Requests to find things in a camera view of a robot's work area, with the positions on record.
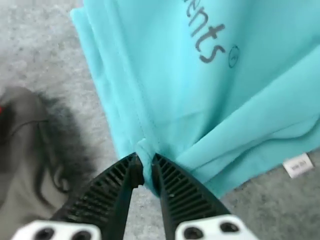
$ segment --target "gray carpet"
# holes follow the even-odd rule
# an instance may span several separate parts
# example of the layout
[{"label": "gray carpet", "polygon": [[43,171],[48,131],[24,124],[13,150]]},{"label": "gray carpet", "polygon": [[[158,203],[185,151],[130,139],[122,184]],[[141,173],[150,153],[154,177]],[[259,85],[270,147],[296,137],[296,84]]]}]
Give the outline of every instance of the gray carpet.
[{"label": "gray carpet", "polygon": [[[25,86],[52,100],[49,111],[69,133],[64,141],[67,156],[94,163],[96,175],[116,157],[69,18],[79,2],[0,0],[0,84]],[[261,240],[317,240],[320,154],[312,153],[311,158],[316,168],[309,173],[292,180],[279,167],[229,193],[223,202]],[[160,203],[143,187],[132,197],[125,239],[165,239]]]}]

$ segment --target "clothing label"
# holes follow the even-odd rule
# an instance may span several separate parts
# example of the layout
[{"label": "clothing label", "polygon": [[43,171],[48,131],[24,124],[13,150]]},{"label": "clothing label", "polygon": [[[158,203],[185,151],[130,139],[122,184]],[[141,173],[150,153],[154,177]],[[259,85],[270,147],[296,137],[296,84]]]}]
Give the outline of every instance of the clothing label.
[{"label": "clothing label", "polygon": [[288,159],[283,163],[283,166],[292,179],[314,168],[306,153]]}]

